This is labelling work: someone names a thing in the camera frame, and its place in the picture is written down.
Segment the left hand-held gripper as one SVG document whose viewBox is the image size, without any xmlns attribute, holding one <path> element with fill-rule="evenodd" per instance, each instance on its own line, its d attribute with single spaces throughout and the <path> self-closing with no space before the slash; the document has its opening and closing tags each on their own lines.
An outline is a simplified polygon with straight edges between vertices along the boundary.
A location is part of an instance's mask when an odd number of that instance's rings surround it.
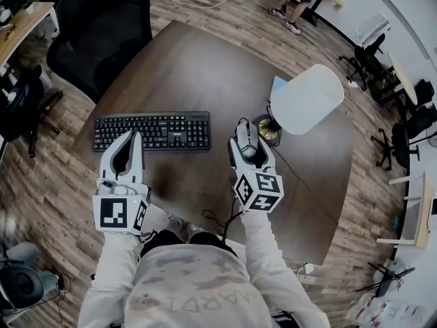
<svg viewBox="0 0 437 328">
<path fill-rule="evenodd" d="M 143 182 L 143 142 L 137 131 L 116 138 L 100 160 L 98 189 L 92 197 L 95 227 L 112 234 L 143 234 L 150 190 Z"/>
</svg>

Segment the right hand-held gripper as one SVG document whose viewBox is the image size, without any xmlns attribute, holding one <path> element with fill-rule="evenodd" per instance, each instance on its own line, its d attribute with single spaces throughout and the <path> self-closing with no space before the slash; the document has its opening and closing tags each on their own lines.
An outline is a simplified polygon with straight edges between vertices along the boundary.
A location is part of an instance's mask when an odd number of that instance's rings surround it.
<svg viewBox="0 0 437 328">
<path fill-rule="evenodd" d="M 259 138 L 262 151 L 261 169 L 275 170 L 276 161 L 269 145 Z M 230 137 L 227 143 L 229 161 L 235 172 L 254 170 L 255 165 L 243 155 L 238 142 Z M 243 213 L 263 212 L 271 213 L 284 196 L 282 177 L 257 171 L 245 171 L 234 185 L 234 192 Z"/>
</svg>

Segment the grey computer mouse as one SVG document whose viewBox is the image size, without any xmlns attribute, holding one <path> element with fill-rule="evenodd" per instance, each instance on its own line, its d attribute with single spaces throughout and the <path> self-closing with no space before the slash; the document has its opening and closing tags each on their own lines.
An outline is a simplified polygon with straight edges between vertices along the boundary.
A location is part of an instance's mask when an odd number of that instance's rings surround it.
<svg viewBox="0 0 437 328">
<path fill-rule="evenodd" d="M 245 118 L 240 119 L 236 127 L 236 141 L 241 155 L 247 161 L 253 162 L 259 146 L 256 126 Z"/>
</svg>

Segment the black keyboard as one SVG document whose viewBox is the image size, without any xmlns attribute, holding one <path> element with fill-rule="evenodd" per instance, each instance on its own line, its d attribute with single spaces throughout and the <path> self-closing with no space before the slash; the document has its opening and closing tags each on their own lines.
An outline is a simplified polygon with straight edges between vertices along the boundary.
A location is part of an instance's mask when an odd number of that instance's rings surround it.
<svg viewBox="0 0 437 328">
<path fill-rule="evenodd" d="M 116 113 L 94 122 L 92 150 L 104 152 L 122 134 L 140 132 L 145 152 L 209 150 L 210 114 L 207 111 Z"/>
</svg>

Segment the person's left forearm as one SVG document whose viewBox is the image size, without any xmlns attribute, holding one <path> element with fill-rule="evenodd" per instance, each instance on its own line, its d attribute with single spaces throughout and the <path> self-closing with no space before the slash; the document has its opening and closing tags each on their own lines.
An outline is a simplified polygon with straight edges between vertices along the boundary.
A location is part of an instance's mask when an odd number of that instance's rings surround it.
<svg viewBox="0 0 437 328">
<path fill-rule="evenodd" d="M 114 328 L 124 324 L 124 307 L 133 289 L 140 245 L 133 235 L 105 234 L 94 280 L 81 306 L 78 328 Z"/>
</svg>

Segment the person's right forearm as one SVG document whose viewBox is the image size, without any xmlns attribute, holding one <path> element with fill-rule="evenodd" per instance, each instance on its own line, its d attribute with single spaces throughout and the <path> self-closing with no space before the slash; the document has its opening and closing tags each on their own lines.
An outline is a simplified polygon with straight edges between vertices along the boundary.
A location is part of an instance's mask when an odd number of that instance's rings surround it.
<svg viewBox="0 0 437 328">
<path fill-rule="evenodd" d="M 272 328 L 330 328 L 327 315 L 287 267 L 267 214 L 250 212 L 240 218 L 246 236 L 246 269 L 268 307 Z"/>
</svg>

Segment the person's left shoe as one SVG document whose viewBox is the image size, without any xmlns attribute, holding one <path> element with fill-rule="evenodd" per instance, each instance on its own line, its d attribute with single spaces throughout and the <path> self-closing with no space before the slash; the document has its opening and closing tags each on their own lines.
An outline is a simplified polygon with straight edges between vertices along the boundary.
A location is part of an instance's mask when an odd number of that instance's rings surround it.
<svg viewBox="0 0 437 328">
<path fill-rule="evenodd" d="M 179 217 L 176 217 L 175 215 L 171 215 L 168 218 L 167 229 L 169 231 L 173 232 L 181 240 L 186 240 L 187 232 L 186 232 L 185 220 L 183 220 Z"/>
</svg>

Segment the blue notebook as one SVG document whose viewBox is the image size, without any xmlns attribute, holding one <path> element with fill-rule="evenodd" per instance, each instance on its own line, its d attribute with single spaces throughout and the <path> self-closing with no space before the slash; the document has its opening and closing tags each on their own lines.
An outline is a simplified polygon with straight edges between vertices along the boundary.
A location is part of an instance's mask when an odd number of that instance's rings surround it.
<svg viewBox="0 0 437 328">
<path fill-rule="evenodd" d="M 272 96 L 276 91 L 278 91 L 282 87 L 286 86 L 287 84 L 288 84 L 288 81 L 286 81 L 285 79 L 282 79 L 279 76 L 275 76 L 273 79 L 270 95 Z"/>
</svg>

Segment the person's left leg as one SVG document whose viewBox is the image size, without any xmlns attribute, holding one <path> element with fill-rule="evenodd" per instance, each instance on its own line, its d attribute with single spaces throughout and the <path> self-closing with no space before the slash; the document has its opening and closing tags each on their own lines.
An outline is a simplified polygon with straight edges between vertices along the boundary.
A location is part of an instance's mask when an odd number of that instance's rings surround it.
<svg viewBox="0 0 437 328">
<path fill-rule="evenodd" d="M 171 230 L 161 230 L 159 233 L 155 234 L 150 241 L 144 244 L 139 257 L 144 257 L 147 252 L 154 248 L 178 244 L 185 244 L 185 241 Z"/>
</svg>

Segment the person's leg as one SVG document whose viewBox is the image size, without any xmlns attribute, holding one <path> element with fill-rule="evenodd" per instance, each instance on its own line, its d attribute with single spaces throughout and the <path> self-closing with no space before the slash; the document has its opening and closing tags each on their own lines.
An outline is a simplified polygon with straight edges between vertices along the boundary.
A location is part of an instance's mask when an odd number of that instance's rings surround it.
<svg viewBox="0 0 437 328">
<path fill-rule="evenodd" d="M 236 252 L 231 247 L 226 245 L 225 242 L 223 242 L 217 235 L 210 232 L 198 232 L 193 234 L 188 240 L 188 244 L 218 247 L 237 257 Z"/>
<path fill-rule="evenodd" d="M 155 234 L 150 241 L 144 244 L 139 257 L 144 257 L 147 252 L 154 248 L 178 244 L 185 244 L 185 241 L 171 230 L 161 230 L 159 233 Z"/>
</svg>

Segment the white shade table lamp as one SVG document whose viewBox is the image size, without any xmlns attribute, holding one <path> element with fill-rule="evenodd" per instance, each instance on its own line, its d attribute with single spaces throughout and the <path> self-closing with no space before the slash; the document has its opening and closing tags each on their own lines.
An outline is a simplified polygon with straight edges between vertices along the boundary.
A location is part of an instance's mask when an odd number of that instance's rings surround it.
<svg viewBox="0 0 437 328">
<path fill-rule="evenodd" d="M 265 141 L 278 145 L 282 131 L 291 135 L 308 133 L 343 100 L 339 78 L 326 66 L 316 64 L 270 96 L 267 114 L 253 123 Z"/>
</svg>

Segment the person's right leg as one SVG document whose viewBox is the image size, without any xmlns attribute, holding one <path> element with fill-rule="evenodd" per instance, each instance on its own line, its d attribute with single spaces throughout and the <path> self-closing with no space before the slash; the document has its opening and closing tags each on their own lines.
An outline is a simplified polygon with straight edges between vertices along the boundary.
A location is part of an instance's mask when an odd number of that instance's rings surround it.
<svg viewBox="0 0 437 328">
<path fill-rule="evenodd" d="M 231 247 L 226 245 L 225 242 L 223 242 L 217 235 L 210 232 L 198 232 L 193 234 L 188 240 L 188 244 L 218 247 L 237 257 L 236 252 Z"/>
</svg>

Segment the black chair with bags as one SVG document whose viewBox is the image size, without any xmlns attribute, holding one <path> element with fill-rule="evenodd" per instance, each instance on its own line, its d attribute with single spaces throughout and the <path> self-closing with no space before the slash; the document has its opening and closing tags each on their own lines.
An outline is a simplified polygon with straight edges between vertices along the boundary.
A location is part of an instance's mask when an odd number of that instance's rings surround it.
<svg viewBox="0 0 437 328">
<path fill-rule="evenodd" d="M 8 92 L 0 88 L 0 137 L 11 142 L 26 136 L 30 158 L 36 155 L 39 126 L 60 134 L 60 130 L 46 122 L 45 117 L 51 107 L 64 97 L 64 93 L 45 85 L 42 75 L 43 69 L 38 65 L 27 69 Z"/>
</svg>

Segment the black mesh office chair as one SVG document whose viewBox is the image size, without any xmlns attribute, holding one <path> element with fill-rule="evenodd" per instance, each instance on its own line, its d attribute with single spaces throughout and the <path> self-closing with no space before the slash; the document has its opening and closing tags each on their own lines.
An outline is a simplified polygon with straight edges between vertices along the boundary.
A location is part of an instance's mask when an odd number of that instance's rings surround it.
<svg viewBox="0 0 437 328">
<path fill-rule="evenodd" d="M 46 62 L 97 103 L 152 40 L 150 0 L 61 0 Z"/>
</svg>

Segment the person's beige sweatshirt torso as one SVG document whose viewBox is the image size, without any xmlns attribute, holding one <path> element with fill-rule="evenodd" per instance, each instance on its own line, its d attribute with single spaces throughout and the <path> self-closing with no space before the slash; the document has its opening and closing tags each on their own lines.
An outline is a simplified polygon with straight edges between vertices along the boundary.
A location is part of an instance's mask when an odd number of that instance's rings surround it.
<svg viewBox="0 0 437 328">
<path fill-rule="evenodd" d="M 245 265 L 208 245 L 153 249 L 138 265 L 125 328 L 272 328 Z"/>
</svg>

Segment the black swivel chair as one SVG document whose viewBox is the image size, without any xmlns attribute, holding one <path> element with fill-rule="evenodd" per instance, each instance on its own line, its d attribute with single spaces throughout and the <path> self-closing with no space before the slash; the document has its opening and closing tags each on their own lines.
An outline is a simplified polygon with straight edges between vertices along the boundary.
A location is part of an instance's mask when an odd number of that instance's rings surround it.
<svg viewBox="0 0 437 328">
<path fill-rule="evenodd" d="M 373 76 L 374 81 L 381 81 L 386 75 L 389 74 L 388 70 L 380 63 L 380 61 L 376 57 L 377 51 L 382 54 L 382 51 L 380 50 L 380 45 L 384 42 L 384 40 L 385 33 L 382 33 L 370 45 L 366 47 L 356 46 L 354 48 L 353 57 L 346 57 L 343 55 L 338 57 L 340 61 L 346 60 L 355 69 L 352 74 L 346 76 L 346 79 L 350 83 L 352 83 L 352 77 L 358 74 L 362 81 L 360 89 L 363 91 L 366 91 L 368 88 L 367 78 L 369 75 Z"/>
<path fill-rule="evenodd" d="M 382 134 L 382 139 L 378 139 L 372 135 L 371 141 L 376 142 L 382 147 L 382 158 L 376 162 L 376 167 L 382 167 L 383 163 L 387 161 L 386 171 L 392 169 L 392 157 L 395 157 L 398 164 L 410 169 L 410 155 L 415 154 L 420 160 L 419 142 L 433 139 L 437 137 L 437 131 L 431 135 L 427 135 L 422 139 L 410 142 L 423 131 L 431 128 L 433 124 L 437 123 L 437 107 L 432 104 L 429 107 L 425 105 L 419 107 L 417 112 L 413 114 L 406 122 L 398 122 L 393 125 L 391 130 L 391 139 L 389 139 L 383 128 L 379 128 L 378 132 Z"/>
</svg>

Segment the grey round device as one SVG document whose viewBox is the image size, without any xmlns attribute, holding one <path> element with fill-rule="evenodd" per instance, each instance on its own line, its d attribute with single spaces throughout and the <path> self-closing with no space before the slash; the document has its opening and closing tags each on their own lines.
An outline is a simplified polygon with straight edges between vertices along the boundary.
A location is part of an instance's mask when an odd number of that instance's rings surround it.
<svg viewBox="0 0 437 328">
<path fill-rule="evenodd" d="M 11 248 L 0 243 L 0 323 L 11 323 L 43 303 L 46 295 L 59 293 L 59 276 L 36 270 L 39 257 L 39 249 L 33 243 L 23 242 Z"/>
</svg>

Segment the white round table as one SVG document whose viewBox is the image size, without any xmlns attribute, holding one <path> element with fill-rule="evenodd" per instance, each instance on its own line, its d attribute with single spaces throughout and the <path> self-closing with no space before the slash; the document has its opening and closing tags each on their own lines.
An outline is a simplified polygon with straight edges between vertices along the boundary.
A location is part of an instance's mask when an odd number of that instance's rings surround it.
<svg viewBox="0 0 437 328">
<path fill-rule="evenodd" d="M 417 95 L 416 95 L 416 92 L 414 90 L 414 86 L 413 86 L 412 82 L 410 81 L 407 74 L 402 69 L 402 67 L 401 67 L 400 63 L 397 61 L 396 57 L 391 52 L 388 53 L 388 56 L 389 56 L 389 59 L 392 63 L 394 72 L 395 72 L 398 80 L 402 84 L 407 97 L 410 99 L 410 102 L 413 105 L 418 105 Z"/>
</svg>

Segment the light wooden desk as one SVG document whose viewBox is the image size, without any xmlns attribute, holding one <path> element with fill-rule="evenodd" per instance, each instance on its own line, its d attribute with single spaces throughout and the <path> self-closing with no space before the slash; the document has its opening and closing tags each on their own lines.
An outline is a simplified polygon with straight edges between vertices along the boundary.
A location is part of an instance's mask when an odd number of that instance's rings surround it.
<svg viewBox="0 0 437 328">
<path fill-rule="evenodd" d="M 0 31 L 0 74 L 4 75 L 9 58 L 21 42 L 41 23 L 50 16 L 55 31 L 59 33 L 59 24 L 53 2 L 33 2 L 30 12 L 19 11 L 10 21 L 11 27 Z"/>
</svg>

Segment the black router with antennas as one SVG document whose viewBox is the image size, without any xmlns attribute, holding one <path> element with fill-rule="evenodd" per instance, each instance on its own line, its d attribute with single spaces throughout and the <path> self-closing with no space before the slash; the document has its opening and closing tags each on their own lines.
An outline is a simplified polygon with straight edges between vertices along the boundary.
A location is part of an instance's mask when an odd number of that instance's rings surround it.
<svg viewBox="0 0 437 328">
<path fill-rule="evenodd" d="M 359 288 L 358 290 L 355 290 L 355 292 L 375 290 L 374 295 L 377 298 L 383 297 L 388 292 L 393 282 L 396 282 L 399 279 L 403 279 L 405 276 L 415 271 L 414 267 L 410 267 L 408 269 L 404 269 L 400 273 L 396 273 L 381 264 L 374 265 L 369 262 L 368 265 L 375 269 L 377 273 L 382 274 L 382 279 L 372 285 Z"/>
</svg>

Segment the white folded sheets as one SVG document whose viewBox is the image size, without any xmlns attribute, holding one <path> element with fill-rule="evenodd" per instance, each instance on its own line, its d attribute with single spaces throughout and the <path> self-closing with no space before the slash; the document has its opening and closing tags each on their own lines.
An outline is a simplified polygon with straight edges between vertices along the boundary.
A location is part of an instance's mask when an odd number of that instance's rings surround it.
<svg viewBox="0 0 437 328">
<path fill-rule="evenodd" d="M 354 38 L 359 46 L 369 46 L 390 28 L 390 20 L 385 15 L 378 12 L 355 27 Z"/>
</svg>

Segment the black backpack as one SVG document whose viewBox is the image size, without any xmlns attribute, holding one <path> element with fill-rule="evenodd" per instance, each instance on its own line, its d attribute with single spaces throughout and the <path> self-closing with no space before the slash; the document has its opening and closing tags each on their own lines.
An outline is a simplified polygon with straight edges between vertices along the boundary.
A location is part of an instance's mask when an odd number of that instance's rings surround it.
<svg viewBox="0 0 437 328">
<path fill-rule="evenodd" d="M 414 104 L 409 97 L 406 98 L 406 106 L 411 115 L 415 114 L 419 107 L 432 101 L 435 94 L 430 81 L 421 79 L 415 86 L 414 91 L 417 97 L 417 104 Z"/>
</svg>

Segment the pack of clear bottles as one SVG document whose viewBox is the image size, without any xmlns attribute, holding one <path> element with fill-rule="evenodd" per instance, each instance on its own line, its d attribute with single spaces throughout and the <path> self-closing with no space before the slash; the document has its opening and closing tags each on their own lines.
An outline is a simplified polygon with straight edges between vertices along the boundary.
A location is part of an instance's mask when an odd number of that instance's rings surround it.
<svg viewBox="0 0 437 328">
<path fill-rule="evenodd" d="M 421 328 L 424 316 L 422 305 L 365 292 L 346 314 L 346 320 L 358 328 Z"/>
</svg>

